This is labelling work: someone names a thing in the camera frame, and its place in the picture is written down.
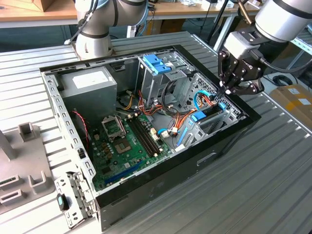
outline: cardboard box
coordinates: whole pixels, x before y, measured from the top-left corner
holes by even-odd
[[[55,0],[0,0],[0,4],[44,12]]]
[[[312,130],[312,94],[299,84],[282,86],[270,93],[278,104]]]

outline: motherboard chip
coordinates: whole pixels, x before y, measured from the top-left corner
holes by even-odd
[[[104,167],[104,168],[102,169],[103,174],[106,174],[106,173],[108,173],[108,172],[110,172],[110,171],[111,171],[111,168],[110,168],[110,167]]]
[[[119,154],[127,152],[128,150],[131,150],[131,146],[126,138],[114,141],[113,145],[115,146]]]

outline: red wire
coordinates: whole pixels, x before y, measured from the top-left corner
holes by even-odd
[[[82,121],[82,124],[84,126],[84,130],[86,131],[86,141],[87,141],[87,149],[89,148],[89,139],[88,139],[88,130],[87,130],[87,125],[86,123],[84,122],[84,119],[83,117],[81,116],[81,114],[79,114],[77,111],[72,111],[73,113],[75,113],[76,115],[79,116],[79,118],[81,119]]]
[[[142,106],[142,107],[139,107],[139,110],[141,110],[145,115],[151,116],[151,115],[155,114],[158,110],[162,109],[161,105],[156,105],[155,110],[154,110],[155,107],[153,107],[152,109],[149,109],[149,110],[145,110],[144,103],[143,103],[143,97],[142,97],[142,93],[140,90],[138,91],[138,95],[140,96],[140,101],[139,101],[138,105]]]
[[[213,106],[213,104],[210,102],[210,100],[207,98],[207,96],[204,96],[204,99],[205,99],[205,101],[206,101],[209,105]]]

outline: slotted metal table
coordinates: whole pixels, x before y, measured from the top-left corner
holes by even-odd
[[[288,65],[287,69],[291,69],[296,62],[300,59],[300,57],[307,52],[312,55],[312,34],[305,28],[294,40],[291,41],[294,45],[299,47],[301,51],[299,54],[293,59],[293,61]]]
[[[181,44],[213,73],[213,49],[187,32],[117,39],[118,54]],[[78,60],[71,46],[0,54],[0,129],[40,127],[53,177],[76,167],[53,117],[39,67]],[[199,174],[112,226],[110,234],[303,233],[312,229],[311,132],[266,94],[244,96],[262,119]],[[1,234],[99,233],[95,218],[70,231],[56,192],[0,215]]]

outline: connector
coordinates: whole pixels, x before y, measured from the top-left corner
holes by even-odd
[[[219,103],[219,107],[221,107],[223,111],[226,110],[226,105],[223,102]]]
[[[153,138],[154,141],[158,141],[159,140],[159,137],[156,134],[152,135],[152,138]]]
[[[153,100],[153,105],[158,105],[158,100],[157,99],[155,99],[155,100]]]
[[[176,127],[172,128],[172,132],[177,133],[177,128]]]
[[[156,134],[156,133],[157,133],[157,131],[156,131],[156,129],[155,129],[155,128],[151,128],[151,130],[150,130],[150,131],[151,131],[151,134],[152,134],[152,135],[154,135],[154,134]]]
[[[71,41],[70,41],[70,39],[68,39],[68,40],[66,40],[65,42],[64,42],[64,45],[69,45],[71,43]]]
[[[169,133],[168,133],[167,130],[166,130],[166,131],[163,131],[160,135],[161,135],[163,138],[169,137]]]

